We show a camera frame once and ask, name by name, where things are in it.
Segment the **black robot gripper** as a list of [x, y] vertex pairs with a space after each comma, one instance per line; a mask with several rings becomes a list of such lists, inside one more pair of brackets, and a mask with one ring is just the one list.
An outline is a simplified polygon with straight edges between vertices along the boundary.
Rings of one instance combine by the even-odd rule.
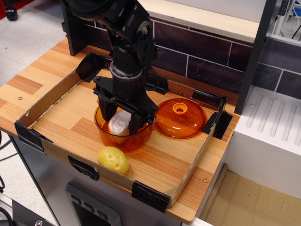
[[159, 85], [158, 74], [151, 65], [133, 73], [127, 74], [111, 64], [112, 78], [97, 75], [93, 78], [94, 93], [98, 95], [98, 103], [102, 117], [109, 122], [115, 115], [117, 108], [131, 114], [129, 134], [133, 135], [145, 123], [154, 124], [158, 106], [147, 95], [148, 72], [151, 72], [157, 81], [150, 91]]

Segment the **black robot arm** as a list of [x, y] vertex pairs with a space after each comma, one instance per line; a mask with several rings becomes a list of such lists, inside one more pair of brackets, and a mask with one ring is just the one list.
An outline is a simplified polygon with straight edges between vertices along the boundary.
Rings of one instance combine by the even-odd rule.
[[105, 121], [117, 108], [131, 114], [129, 133], [153, 124], [157, 105], [146, 93], [151, 63], [158, 57], [148, 12], [136, 0], [65, 0], [66, 8], [86, 21], [103, 25], [112, 47], [112, 78], [95, 76], [94, 93]]

